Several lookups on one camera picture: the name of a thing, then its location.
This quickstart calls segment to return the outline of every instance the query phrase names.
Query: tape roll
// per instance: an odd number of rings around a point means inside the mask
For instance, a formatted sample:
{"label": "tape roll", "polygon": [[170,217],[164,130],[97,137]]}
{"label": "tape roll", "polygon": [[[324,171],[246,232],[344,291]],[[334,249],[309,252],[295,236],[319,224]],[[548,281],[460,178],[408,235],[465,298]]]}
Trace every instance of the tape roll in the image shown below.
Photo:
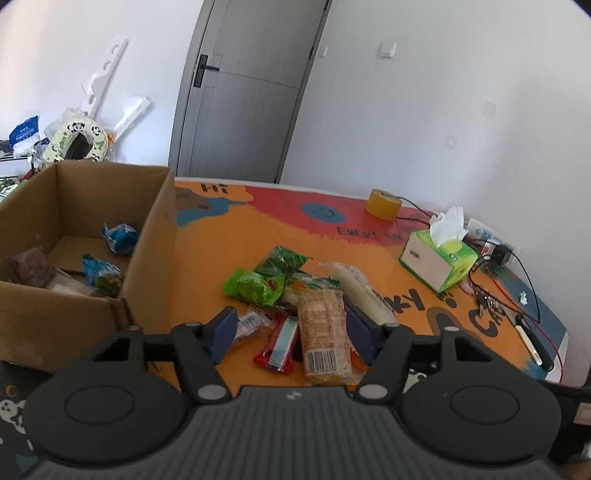
{"label": "tape roll", "polygon": [[383,190],[373,189],[365,210],[381,220],[393,222],[396,219],[402,200]]}

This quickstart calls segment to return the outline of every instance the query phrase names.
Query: dark mat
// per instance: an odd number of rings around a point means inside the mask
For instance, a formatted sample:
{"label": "dark mat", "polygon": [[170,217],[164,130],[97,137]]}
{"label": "dark mat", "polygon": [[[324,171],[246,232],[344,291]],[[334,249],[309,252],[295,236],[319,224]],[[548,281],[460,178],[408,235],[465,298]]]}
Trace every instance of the dark mat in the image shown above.
{"label": "dark mat", "polygon": [[51,375],[0,361],[0,479],[16,480],[39,462],[22,424],[27,397]]}

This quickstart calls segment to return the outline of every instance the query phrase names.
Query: panda print container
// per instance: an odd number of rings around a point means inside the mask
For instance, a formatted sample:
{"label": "panda print container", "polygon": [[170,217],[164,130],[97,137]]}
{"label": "panda print container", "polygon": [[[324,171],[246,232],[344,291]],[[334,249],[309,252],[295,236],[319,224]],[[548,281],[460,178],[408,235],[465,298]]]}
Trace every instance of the panda print container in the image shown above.
{"label": "panda print container", "polygon": [[43,152],[43,160],[48,163],[64,160],[61,156],[62,152],[67,150],[78,134],[83,134],[89,142],[92,142],[86,158],[91,158],[94,161],[103,161],[109,146],[107,134],[104,128],[85,116],[70,118],[57,129],[56,134],[51,139],[51,143],[49,143]]}

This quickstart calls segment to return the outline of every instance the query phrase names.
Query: orange table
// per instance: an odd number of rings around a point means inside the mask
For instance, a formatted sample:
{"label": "orange table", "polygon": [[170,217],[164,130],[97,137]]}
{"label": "orange table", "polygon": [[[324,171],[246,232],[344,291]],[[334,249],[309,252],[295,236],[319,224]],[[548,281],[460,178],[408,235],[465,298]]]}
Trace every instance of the orange table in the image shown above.
{"label": "orange table", "polygon": [[[372,286],[390,299],[398,320],[415,333],[438,334],[445,325],[458,325],[471,332],[517,367],[535,378],[546,377],[531,359],[510,322],[486,312],[477,317],[473,297],[458,286],[436,295],[398,263],[408,234],[424,225],[409,220],[384,222],[365,212],[365,201],[319,192],[302,192],[279,185],[256,186],[177,180],[176,274],[169,299],[170,327],[183,322],[208,322],[223,307],[233,305],[244,314],[246,305],[226,298],[222,285],[237,267],[251,270],[275,245],[283,245],[313,257],[304,269],[323,275],[323,262],[336,261],[361,269]],[[421,218],[415,209],[401,216]],[[478,272],[475,280],[498,292],[493,281]],[[506,294],[515,301],[529,288],[509,270],[499,278]],[[533,301],[526,307],[535,316]],[[564,358],[568,343],[566,328],[540,302],[541,325],[560,346]],[[218,366],[233,394],[241,385],[301,386],[301,364],[292,375],[267,371],[252,363],[266,338],[248,340],[231,350]],[[546,348],[553,354],[545,339]],[[558,380],[560,368],[548,375]],[[172,370],[163,375],[172,380]]]}

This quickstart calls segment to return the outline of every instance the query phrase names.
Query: white wall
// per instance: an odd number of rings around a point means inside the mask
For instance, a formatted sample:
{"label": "white wall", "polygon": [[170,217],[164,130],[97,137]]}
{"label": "white wall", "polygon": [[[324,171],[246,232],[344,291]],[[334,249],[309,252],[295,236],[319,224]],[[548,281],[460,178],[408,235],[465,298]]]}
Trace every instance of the white wall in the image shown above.
{"label": "white wall", "polygon": [[168,163],[184,63],[202,0],[12,0],[0,12],[0,138],[30,115],[43,129],[78,106],[110,40],[129,38],[98,121],[114,126],[126,95],[152,107],[118,144],[130,163]]}
{"label": "white wall", "polygon": [[[378,59],[390,38],[395,58]],[[333,0],[325,46],[282,183],[463,205],[507,234],[569,329],[565,380],[580,382],[591,358],[589,17],[570,0]]]}

